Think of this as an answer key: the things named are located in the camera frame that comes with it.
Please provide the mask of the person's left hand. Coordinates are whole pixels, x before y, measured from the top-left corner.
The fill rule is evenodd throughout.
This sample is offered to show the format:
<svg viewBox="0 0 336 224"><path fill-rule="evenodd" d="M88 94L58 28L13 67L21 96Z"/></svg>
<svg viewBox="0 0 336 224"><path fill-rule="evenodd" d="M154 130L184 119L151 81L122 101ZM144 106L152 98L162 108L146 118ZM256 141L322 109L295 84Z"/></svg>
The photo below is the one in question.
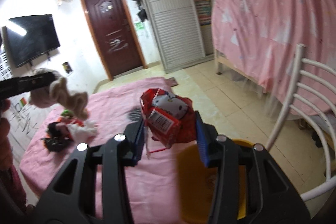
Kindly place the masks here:
<svg viewBox="0 0 336 224"><path fill-rule="evenodd" d="M7 171L13 164L13 154L11 151L8 134L10 132L10 124L6 118L1 118L0 127L0 170Z"/></svg>

